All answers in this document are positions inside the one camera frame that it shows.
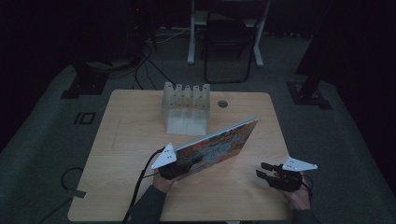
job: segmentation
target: black chair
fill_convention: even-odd
[[[207,83],[240,83],[248,79],[257,28],[265,20],[270,0],[219,0],[208,7],[203,53],[205,54],[205,81]],[[247,27],[245,21],[253,21]],[[207,74],[209,51],[239,51],[251,45],[247,73],[242,79],[211,80]]]

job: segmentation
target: person's left hand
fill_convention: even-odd
[[[175,177],[171,180],[168,180],[166,178],[163,178],[160,175],[158,170],[155,170],[154,173],[155,173],[155,175],[152,180],[152,186],[154,188],[162,191],[163,193],[167,193],[172,188],[172,186],[175,184],[175,182],[183,177],[183,175],[180,175],[180,176]]]

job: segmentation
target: person's hand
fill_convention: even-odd
[[[180,175],[180,176],[175,177],[171,180],[168,180],[166,178],[163,178],[160,175],[160,173],[158,172],[158,170],[155,170],[154,173],[155,173],[155,175],[152,180],[152,186],[154,188],[162,191],[163,193],[167,193],[172,188],[172,186],[175,184],[175,182],[183,177],[183,175]]]
[[[283,196],[285,196],[286,199],[288,199],[292,209],[311,209],[311,202],[309,201],[309,191],[304,185],[301,185],[300,189],[294,192],[287,192],[284,190],[280,190],[280,192],[283,194]]]

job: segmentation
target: dark background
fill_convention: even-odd
[[[90,61],[129,57],[131,3],[139,1],[0,1],[1,149],[71,63],[72,49]],[[190,25],[189,1],[154,3],[153,27]],[[274,0],[265,27],[279,37],[313,36],[297,73],[336,86],[393,192],[395,8],[393,1]]]

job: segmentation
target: black stand base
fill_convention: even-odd
[[[64,91],[61,99],[77,99],[80,95],[100,95],[106,85],[108,73],[92,74],[89,82],[81,81],[77,75],[68,91]]]
[[[312,94],[304,94],[307,82],[286,82],[286,84],[295,105],[318,105],[320,109],[332,110],[329,101],[323,98],[317,87]]]

